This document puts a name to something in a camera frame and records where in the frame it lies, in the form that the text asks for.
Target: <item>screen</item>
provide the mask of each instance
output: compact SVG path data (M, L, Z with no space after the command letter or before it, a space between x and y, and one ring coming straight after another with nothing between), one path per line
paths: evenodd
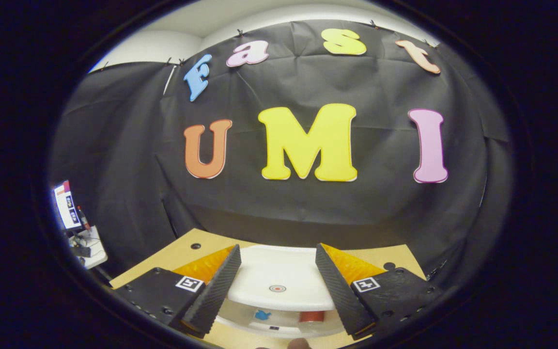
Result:
M75 208L73 195L70 192L70 183L64 181L60 185L55 186L53 193L55 193L55 203L57 210L62 218L64 229L73 229L81 226L79 215Z

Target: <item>pink letter i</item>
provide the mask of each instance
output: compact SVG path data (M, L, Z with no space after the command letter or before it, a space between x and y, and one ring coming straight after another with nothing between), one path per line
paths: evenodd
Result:
M443 141L440 124L443 116L428 109L412 109L410 120L417 124L421 161L413 177L419 183L442 183L447 180L447 169L443 166Z

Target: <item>yellow letter m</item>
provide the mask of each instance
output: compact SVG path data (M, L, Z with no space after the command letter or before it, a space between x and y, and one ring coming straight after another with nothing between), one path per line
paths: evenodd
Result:
M352 167L350 123L357 114L348 104L326 104L320 108L310 132L305 133L288 108L262 111L258 120L266 125L267 166L262 169L266 179L288 179L290 169L283 163L283 151L296 173L306 178L322 152L315 175L321 181L350 182L357 178Z

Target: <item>computer monitor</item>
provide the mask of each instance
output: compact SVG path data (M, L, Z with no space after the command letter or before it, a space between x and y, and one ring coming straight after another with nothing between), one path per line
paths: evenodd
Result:
M73 201L73 194L70 191L68 180L53 188L53 198L55 199L55 205L60 217L60 228L65 232L79 230L82 223Z

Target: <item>blue object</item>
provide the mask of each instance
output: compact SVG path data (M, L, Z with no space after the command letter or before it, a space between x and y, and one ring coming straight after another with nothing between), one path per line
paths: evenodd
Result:
M184 75L184 81L188 82L188 88L191 89L191 102L195 101L200 93L208 86L206 80L202 80L202 77L207 77L210 74L210 68L208 68L207 62L211 60L211 55L204 55L191 70Z
M258 310L255 313L255 318L259 319L259 320L268 320L268 317L270 316L270 313L265 313L263 311Z

